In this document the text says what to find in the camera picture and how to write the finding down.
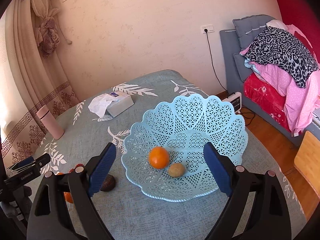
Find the white electric heater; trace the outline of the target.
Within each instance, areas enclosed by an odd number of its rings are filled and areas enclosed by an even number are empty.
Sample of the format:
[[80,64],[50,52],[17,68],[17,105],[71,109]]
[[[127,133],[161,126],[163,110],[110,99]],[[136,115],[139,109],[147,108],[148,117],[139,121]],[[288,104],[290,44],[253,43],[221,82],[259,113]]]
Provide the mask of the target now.
[[242,109],[242,94],[240,92],[235,92],[228,96],[227,98],[223,99],[225,102],[230,102],[236,114],[240,114]]

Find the small brown kiwi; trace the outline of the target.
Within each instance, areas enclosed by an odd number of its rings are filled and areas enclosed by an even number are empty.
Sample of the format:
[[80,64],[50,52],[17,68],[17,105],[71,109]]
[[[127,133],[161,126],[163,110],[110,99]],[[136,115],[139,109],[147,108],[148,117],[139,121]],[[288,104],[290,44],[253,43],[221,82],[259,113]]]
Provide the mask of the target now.
[[181,177],[185,174],[185,167],[183,164],[181,163],[173,163],[170,165],[170,167],[168,168],[168,174],[172,177],[172,178],[178,178]]

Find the grey leaf-print tablecloth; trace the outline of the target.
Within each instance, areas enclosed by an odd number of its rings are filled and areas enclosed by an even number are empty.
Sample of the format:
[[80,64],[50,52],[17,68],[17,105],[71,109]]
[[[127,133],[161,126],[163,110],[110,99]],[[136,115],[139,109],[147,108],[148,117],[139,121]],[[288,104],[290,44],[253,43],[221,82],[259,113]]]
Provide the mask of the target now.
[[116,187],[92,198],[112,236],[115,239],[204,239],[227,202],[225,194],[216,190],[179,203],[150,198],[128,181],[121,163],[122,141],[132,124],[159,102],[171,102],[177,95],[175,85],[190,87],[191,83],[176,71],[162,70],[131,80],[128,85],[145,88],[147,94],[133,95],[135,104],[113,120],[98,121],[88,110],[89,100],[79,105],[79,115],[76,108],[69,109],[57,119],[65,131],[63,137],[54,140],[47,134],[40,140],[35,157],[49,153],[52,161],[44,170],[66,173],[99,155],[112,142],[117,147],[117,157],[110,172],[116,178]]

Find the leopard print blanket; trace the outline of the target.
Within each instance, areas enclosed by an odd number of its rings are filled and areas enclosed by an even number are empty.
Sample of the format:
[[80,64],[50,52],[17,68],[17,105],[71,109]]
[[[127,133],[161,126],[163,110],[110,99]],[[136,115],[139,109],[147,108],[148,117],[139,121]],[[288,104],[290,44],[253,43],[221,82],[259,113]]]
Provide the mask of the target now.
[[268,27],[256,36],[244,56],[258,64],[274,64],[286,71],[299,88],[305,88],[310,75],[318,70],[311,52],[286,30]]

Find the grey sofa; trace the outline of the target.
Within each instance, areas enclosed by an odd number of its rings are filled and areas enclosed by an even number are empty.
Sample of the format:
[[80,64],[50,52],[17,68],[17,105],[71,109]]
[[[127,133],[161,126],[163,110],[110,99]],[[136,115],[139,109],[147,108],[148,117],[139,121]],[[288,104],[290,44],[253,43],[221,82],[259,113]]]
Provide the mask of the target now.
[[[235,92],[244,94],[244,81],[253,73],[253,71],[244,66],[245,58],[239,54],[241,48],[235,27],[233,29],[221,30],[220,38],[226,68],[227,91],[230,94]],[[273,120],[256,103],[244,95],[242,96],[242,103],[285,135],[285,137],[287,137],[294,145],[301,145],[303,135],[293,137],[290,132],[280,126],[280,124]]]

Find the beige patterned curtain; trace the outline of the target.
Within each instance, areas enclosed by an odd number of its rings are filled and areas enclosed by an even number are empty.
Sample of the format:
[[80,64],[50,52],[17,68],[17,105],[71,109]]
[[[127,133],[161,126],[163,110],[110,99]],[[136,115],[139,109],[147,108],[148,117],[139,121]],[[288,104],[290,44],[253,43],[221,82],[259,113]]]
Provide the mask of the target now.
[[46,106],[59,116],[78,103],[57,48],[59,0],[12,0],[1,16],[1,153],[5,166],[37,150]]

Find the orange on table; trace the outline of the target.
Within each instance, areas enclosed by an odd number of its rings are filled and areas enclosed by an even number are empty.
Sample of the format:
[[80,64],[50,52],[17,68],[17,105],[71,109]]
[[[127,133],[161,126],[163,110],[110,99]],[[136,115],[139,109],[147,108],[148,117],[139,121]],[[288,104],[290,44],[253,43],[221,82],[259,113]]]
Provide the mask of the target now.
[[69,190],[69,186],[68,186],[68,183],[67,183],[67,177],[65,177],[65,174],[62,173],[62,172],[59,172],[57,175],[58,176],[62,176],[62,178],[60,180],[60,186],[63,189],[65,200],[67,202],[73,204],[74,202],[73,202],[73,198],[71,196],[71,193],[70,193],[70,190]]

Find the pink thermos bottle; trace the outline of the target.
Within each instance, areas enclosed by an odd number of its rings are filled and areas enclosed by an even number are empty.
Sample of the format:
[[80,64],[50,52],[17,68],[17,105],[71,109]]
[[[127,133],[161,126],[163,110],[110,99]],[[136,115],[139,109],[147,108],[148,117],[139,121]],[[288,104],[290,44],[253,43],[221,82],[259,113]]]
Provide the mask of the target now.
[[63,136],[63,128],[58,124],[46,105],[37,111],[37,116],[54,139],[59,140]]

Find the red tomato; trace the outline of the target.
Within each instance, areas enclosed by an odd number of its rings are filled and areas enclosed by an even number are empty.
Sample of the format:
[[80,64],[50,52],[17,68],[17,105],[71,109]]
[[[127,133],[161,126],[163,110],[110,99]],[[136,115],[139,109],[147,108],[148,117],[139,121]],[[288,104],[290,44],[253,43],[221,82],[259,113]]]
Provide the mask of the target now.
[[84,164],[77,164],[76,166],[75,166],[75,168],[72,168],[72,169],[70,169],[69,170],[69,173],[72,173],[75,169],[77,169],[78,167],[84,167]]

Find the grey tissue box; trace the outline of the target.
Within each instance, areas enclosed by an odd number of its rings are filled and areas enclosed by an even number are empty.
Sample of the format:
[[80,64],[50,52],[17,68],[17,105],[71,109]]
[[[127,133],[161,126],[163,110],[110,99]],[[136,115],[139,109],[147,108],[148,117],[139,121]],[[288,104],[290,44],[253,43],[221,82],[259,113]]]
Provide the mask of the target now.
[[88,109],[99,118],[107,114],[114,118],[133,105],[134,101],[129,94],[117,91],[96,96],[92,99]]

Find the orange in basket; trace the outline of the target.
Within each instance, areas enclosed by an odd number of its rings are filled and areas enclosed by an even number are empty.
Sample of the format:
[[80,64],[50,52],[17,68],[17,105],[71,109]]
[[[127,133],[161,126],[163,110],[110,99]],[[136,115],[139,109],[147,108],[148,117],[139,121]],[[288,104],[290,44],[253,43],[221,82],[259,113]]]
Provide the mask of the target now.
[[170,161],[169,153],[161,146],[154,147],[149,153],[148,161],[153,168],[166,168]]

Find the grey cushion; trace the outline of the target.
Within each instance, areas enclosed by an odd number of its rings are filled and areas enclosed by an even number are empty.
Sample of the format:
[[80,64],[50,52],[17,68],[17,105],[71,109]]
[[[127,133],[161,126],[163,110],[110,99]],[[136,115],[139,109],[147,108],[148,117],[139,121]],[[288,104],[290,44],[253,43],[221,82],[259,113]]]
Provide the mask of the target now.
[[252,15],[232,20],[241,50],[246,49],[271,20],[274,20],[274,17],[268,15]]

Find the light blue lattice basket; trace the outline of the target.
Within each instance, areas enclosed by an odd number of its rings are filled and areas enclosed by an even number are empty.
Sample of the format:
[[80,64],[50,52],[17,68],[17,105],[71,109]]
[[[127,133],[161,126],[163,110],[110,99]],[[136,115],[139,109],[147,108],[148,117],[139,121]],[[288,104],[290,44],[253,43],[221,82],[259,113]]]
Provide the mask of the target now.
[[[177,96],[147,110],[142,121],[131,126],[121,162],[127,179],[146,196],[184,202],[218,188],[203,157],[208,142],[234,165],[240,165],[248,144],[243,116],[235,114],[230,102],[214,95]],[[173,178],[167,167],[155,169],[150,165],[148,155],[157,146],[168,151],[171,164],[185,167],[184,175]]]

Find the dark brown passion fruit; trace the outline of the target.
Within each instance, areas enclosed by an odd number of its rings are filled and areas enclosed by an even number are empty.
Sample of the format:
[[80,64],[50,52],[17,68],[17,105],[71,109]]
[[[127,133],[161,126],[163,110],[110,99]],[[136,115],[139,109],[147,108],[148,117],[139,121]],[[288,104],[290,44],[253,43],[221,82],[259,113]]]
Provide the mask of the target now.
[[108,192],[113,190],[115,186],[116,186],[116,179],[114,178],[114,176],[108,174],[105,180],[103,181],[100,191]]

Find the white wall socket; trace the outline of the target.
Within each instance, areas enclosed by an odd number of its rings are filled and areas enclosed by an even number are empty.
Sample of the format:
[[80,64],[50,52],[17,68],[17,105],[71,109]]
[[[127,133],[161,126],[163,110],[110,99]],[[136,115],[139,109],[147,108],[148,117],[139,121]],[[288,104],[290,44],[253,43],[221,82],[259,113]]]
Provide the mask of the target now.
[[212,24],[208,24],[208,25],[203,25],[201,26],[201,32],[203,34],[208,34],[208,33],[213,33],[215,30],[214,30],[214,27]]

